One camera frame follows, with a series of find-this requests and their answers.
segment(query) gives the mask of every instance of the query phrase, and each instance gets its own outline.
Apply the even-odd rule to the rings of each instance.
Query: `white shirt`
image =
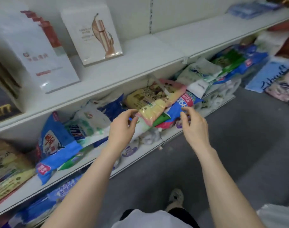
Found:
[[[192,228],[182,220],[165,211],[144,213],[133,210],[124,220],[116,222],[112,228]]]

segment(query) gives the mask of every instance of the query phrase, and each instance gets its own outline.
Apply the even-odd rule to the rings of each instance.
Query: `shoe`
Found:
[[[172,190],[170,197],[169,197],[169,202],[170,203],[178,202],[182,206],[183,201],[184,201],[184,196],[183,196],[182,191],[177,188]]]

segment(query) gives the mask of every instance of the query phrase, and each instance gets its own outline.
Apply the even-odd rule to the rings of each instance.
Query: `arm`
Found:
[[[189,125],[186,114],[181,113],[183,133],[200,161],[215,226],[264,228],[211,147],[206,120],[191,107],[183,110],[191,117]]]
[[[127,110],[113,120],[107,146],[71,189],[42,228],[94,227],[116,159],[131,141],[138,117],[128,126],[137,110]]]

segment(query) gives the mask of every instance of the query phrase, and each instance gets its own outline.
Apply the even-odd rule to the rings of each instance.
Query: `person's right hand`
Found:
[[[182,107],[191,117],[191,123],[188,123],[188,117],[185,112],[180,113],[182,120],[182,130],[187,142],[198,155],[201,152],[207,152],[212,149],[209,142],[207,121],[192,107]]]

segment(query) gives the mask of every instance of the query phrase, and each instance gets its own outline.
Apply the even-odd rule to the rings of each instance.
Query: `person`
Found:
[[[200,161],[215,226],[265,227],[225,170],[216,150],[211,147],[206,120],[191,107],[182,109],[185,111],[181,112],[183,133]],[[108,144],[42,228],[95,226],[112,167],[135,132],[138,118],[133,115],[136,112],[137,110],[134,109],[127,110],[113,120],[110,125]],[[112,227],[198,227],[182,206],[183,194],[180,190],[174,190],[170,200],[172,203],[166,211],[155,213],[144,213],[137,209],[125,211],[121,221],[116,222]]]

